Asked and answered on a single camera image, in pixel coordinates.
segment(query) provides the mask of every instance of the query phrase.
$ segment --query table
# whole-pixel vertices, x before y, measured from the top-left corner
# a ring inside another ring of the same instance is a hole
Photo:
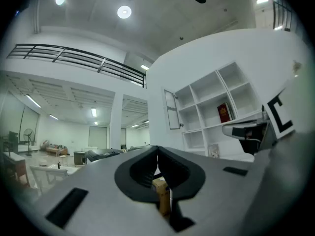
[[[58,169],[58,165],[57,164],[52,164],[51,166],[49,166],[49,168],[51,169]],[[74,167],[65,167],[65,166],[60,166],[61,170],[67,170],[68,171],[68,175],[71,175],[73,173],[75,173],[78,168],[74,168]]]
[[[49,152],[52,152],[52,153],[56,154],[56,157],[57,157],[59,151],[61,151],[60,155],[67,155],[67,153],[68,153],[68,150],[66,148],[64,148],[64,149],[58,149],[58,148],[53,148],[53,147],[46,148],[47,154]]]
[[[14,178],[23,186],[30,186],[28,174],[26,172],[25,158],[17,155],[14,152],[3,152],[4,154],[4,168],[5,172],[8,173],[8,170],[11,170],[14,174]],[[21,181],[21,177],[26,177],[26,182]]]
[[[74,166],[76,166],[76,165],[84,165],[86,163],[85,152],[75,151],[73,153],[73,159],[74,159]]]

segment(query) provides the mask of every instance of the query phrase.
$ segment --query shelf compartment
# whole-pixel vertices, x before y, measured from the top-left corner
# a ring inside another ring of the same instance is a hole
[[[217,95],[214,98],[197,104],[201,114],[203,127],[223,124],[221,123],[221,119],[219,116],[218,106],[223,104],[224,102],[227,102],[229,104],[230,111],[233,111],[232,104],[228,98],[227,93]]]
[[[175,95],[178,97],[177,102],[179,103],[179,109],[183,109],[194,104],[189,86],[177,91]]]
[[[244,82],[242,84],[239,84],[239,85],[237,85],[235,87],[231,87],[229,90],[230,90],[230,92],[235,91],[235,90],[241,90],[242,87],[245,87],[247,85],[250,85],[250,83],[248,81]]]
[[[185,131],[201,129],[199,116],[195,105],[180,110],[179,113],[184,124]]]
[[[261,107],[250,84],[234,88],[230,93],[240,118]]]
[[[205,149],[201,131],[184,133],[184,142],[186,151],[196,152]]]
[[[242,122],[242,121],[247,121],[247,120],[256,120],[258,118],[261,118],[261,110],[257,110],[257,111],[251,112],[251,113],[243,116],[242,118],[238,118],[238,119],[235,119],[235,120],[227,121],[227,122],[216,124],[216,125],[212,125],[212,126],[207,126],[207,127],[203,128],[203,129],[205,130],[205,129],[208,129],[208,128],[215,128],[215,127],[219,127],[219,126],[223,126],[223,125],[227,125],[227,124],[232,124],[232,123],[235,123],[235,122]]]
[[[202,156],[206,156],[205,151],[204,150],[196,150],[196,151],[187,151],[191,154],[195,154],[195,155],[202,155]]]
[[[190,104],[190,105],[187,105],[186,107],[183,107],[183,108],[179,109],[179,111],[186,110],[186,109],[188,109],[188,108],[190,108],[190,107],[192,107],[192,106],[194,106],[194,105],[195,105],[195,104],[192,103],[192,104]]]
[[[240,160],[243,159],[241,155],[245,155],[245,153],[240,141],[238,139],[224,135],[221,127],[207,129],[205,134],[208,148],[213,144],[218,144],[220,159],[234,159],[236,157],[240,157]]]
[[[219,73],[229,90],[248,81],[242,70],[235,62],[220,69]]]
[[[211,98],[212,96],[226,91],[216,72],[208,74],[200,80],[192,83],[190,86],[196,95],[197,102]]]

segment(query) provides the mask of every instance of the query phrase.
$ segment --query window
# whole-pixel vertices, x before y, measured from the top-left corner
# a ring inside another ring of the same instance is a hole
[[[89,146],[107,148],[107,128],[90,126]]]
[[[170,129],[180,129],[174,94],[164,90]]]

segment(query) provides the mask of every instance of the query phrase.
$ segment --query chair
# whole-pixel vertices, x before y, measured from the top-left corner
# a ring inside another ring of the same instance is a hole
[[[47,192],[56,183],[61,182],[68,176],[67,170],[43,168],[38,166],[30,166],[34,176],[37,188],[41,194]]]

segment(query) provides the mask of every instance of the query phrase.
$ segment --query cabinet door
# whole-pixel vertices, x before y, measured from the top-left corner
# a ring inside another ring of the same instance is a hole
[[[178,112],[175,102],[175,95],[167,90],[164,90],[168,123],[170,129],[180,129]]]

